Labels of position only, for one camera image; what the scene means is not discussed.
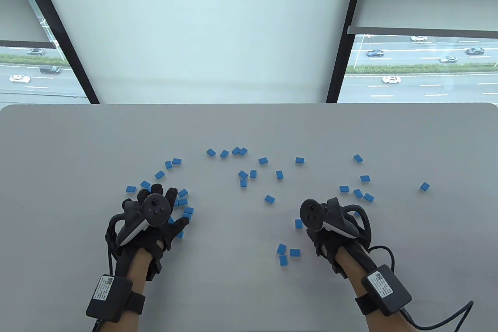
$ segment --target black glove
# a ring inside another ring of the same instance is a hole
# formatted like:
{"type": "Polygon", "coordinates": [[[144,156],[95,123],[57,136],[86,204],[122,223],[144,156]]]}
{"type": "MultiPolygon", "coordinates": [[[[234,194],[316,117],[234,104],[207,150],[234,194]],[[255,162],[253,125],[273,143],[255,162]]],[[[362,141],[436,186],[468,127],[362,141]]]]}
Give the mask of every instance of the black glove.
{"type": "Polygon", "coordinates": [[[336,274],[341,274],[346,279],[347,275],[344,269],[335,259],[337,251],[341,246],[345,248],[345,250],[356,260],[356,262],[360,264],[360,266],[365,269],[365,271],[373,271],[377,268],[377,266],[372,259],[370,259],[370,256],[368,256],[368,254],[366,254],[363,250],[363,248],[368,250],[371,238],[368,237],[367,232],[361,228],[358,223],[356,223],[356,220],[352,215],[345,214],[345,218],[356,226],[359,231],[359,238],[348,238],[334,231],[328,231],[325,228],[322,228],[318,232],[307,229],[306,233],[315,245],[316,255],[325,257],[332,265],[334,272],[336,274]],[[325,247],[327,255],[323,253],[322,247],[325,247]]]}
{"type": "MultiPolygon", "coordinates": [[[[137,201],[139,204],[142,205],[144,200],[151,193],[162,195],[162,185],[153,184],[150,192],[146,189],[140,190],[137,194],[137,201]]],[[[169,188],[166,192],[165,197],[171,206],[171,211],[173,211],[177,194],[178,190],[176,188],[169,188]]],[[[131,199],[127,198],[123,201],[123,209],[127,201],[131,201],[131,199]]],[[[174,223],[166,222],[160,227],[148,227],[145,231],[139,232],[129,243],[121,247],[123,251],[116,263],[116,276],[126,277],[135,254],[139,248],[144,248],[153,256],[146,279],[147,281],[151,281],[155,274],[161,272],[162,265],[160,259],[162,258],[163,252],[171,249],[171,241],[173,241],[176,235],[183,231],[188,223],[189,218],[182,217],[174,223]]]]}

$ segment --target white car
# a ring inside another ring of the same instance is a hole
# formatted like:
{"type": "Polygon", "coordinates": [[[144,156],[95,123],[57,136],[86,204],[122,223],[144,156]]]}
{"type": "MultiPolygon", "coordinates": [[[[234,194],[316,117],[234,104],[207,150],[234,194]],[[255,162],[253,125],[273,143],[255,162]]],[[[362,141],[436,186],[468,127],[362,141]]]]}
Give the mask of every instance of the white car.
{"type": "Polygon", "coordinates": [[[9,78],[9,81],[11,81],[12,83],[29,83],[30,80],[31,78],[26,75],[12,75],[9,78]]]}
{"type": "Polygon", "coordinates": [[[382,78],[384,83],[401,83],[402,79],[399,76],[389,75],[382,78]]]}
{"type": "Polygon", "coordinates": [[[427,36],[412,36],[411,41],[413,42],[426,42],[428,39],[427,36]]]}

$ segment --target black box module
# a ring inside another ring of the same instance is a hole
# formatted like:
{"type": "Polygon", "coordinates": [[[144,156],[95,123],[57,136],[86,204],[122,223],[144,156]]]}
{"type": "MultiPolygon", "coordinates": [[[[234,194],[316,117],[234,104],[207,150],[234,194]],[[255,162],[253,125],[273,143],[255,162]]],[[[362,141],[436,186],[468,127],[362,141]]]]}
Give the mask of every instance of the black box module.
{"type": "Polygon", "coordinates": [[[387,265],[370,272],[361,279],[361,284],[385,316],[396,313],[411,301],[411,295],[387,265]]]}

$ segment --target black wrist strap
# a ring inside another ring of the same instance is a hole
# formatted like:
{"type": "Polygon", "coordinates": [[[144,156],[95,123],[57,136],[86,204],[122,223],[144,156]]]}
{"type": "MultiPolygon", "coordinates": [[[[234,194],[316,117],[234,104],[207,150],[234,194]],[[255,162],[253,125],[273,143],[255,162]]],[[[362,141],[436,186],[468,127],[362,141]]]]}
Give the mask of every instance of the black wrist strap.
{"type": "Polygon", "coordinates": [[[377,305],[372,301],[368,293],[361,297],[355,298],[354,300],[358,304],[363,315],[368,315],[378,309],[377,305]]]}

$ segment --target white label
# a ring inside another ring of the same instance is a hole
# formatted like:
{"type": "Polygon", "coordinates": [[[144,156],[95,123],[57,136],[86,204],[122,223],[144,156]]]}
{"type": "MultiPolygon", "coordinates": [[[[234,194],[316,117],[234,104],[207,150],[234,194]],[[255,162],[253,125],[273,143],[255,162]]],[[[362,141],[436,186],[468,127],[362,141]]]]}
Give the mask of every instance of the white label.
{"type": "Polygon", "coordinates": [[[369,275],[368,281],[370,281],[370,284],[375,288],[377,293],[379,293],[379,296],[381,298],[385,298],[389,296],[390,294],[393,294],[393,290],[389,286],[388,282],[386,282],[386,279],[384,279],[384,276],[379,271],[375,271],[372,275],[369,275]]]}
{"type": "Polygon", "coordinates": [[[102,275],[95,289],[93,296],[94,300],[107,300],[107,295],[109,294],[113,281],[113,276],[102,275]]]}

